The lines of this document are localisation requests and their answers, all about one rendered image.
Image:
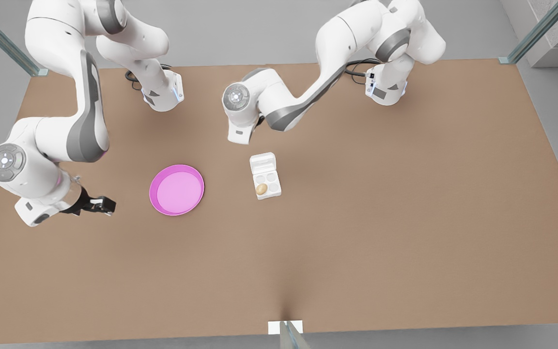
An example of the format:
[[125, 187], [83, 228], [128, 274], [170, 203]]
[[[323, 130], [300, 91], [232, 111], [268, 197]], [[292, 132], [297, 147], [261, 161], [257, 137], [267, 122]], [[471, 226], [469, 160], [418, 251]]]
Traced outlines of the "pink round plate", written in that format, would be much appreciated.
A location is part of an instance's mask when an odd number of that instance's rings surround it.
[[204, 179], [188, 165], [172, 165], [155, 175], [149, 186], [149, 201], [166, 216], [181, 216], [193, 210], [204, 195]]

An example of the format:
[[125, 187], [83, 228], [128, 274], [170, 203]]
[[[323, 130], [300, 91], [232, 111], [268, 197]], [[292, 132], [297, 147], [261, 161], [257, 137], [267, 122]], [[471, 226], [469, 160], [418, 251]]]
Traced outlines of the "white egg box base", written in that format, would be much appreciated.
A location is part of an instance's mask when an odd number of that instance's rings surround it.
[[255, 187], [261, 183], [266, 183], [268, 185], [268, 192], [263, 196], [256, 195], [257, 199], [264, 200], [270, 197], [281, 196], [282, 189], [277, 171], [253, 175], [253, 179]]

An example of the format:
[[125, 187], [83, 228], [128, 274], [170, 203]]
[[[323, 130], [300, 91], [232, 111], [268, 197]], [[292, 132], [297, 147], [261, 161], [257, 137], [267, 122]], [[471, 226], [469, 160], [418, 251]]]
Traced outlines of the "silver frame post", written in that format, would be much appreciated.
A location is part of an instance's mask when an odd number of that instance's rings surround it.
[[0, 29], [0, 49], [31, 77], [46, 77], [49, 70], [40, 68]]
[[303, 337], [303, 321], [270, 321], [268, 335], [279, 335], [280, 349], [311, 349]]
[[558, 0], [528, 31], [525, 37], [505, 57], [498, 57], [500, 64], [518, 64], [522, 58], [541, 40], [549, 29], [558, 22]]

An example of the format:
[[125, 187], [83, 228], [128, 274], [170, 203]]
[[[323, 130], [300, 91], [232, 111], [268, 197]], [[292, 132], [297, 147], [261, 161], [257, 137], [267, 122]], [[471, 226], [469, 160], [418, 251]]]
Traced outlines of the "white egg box lid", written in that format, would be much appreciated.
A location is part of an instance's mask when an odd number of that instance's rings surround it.
[[277, 170], [276, 156], [272, 152], [254, 155], [250, 157], [249, 163], [253, 175], [275, 172]]

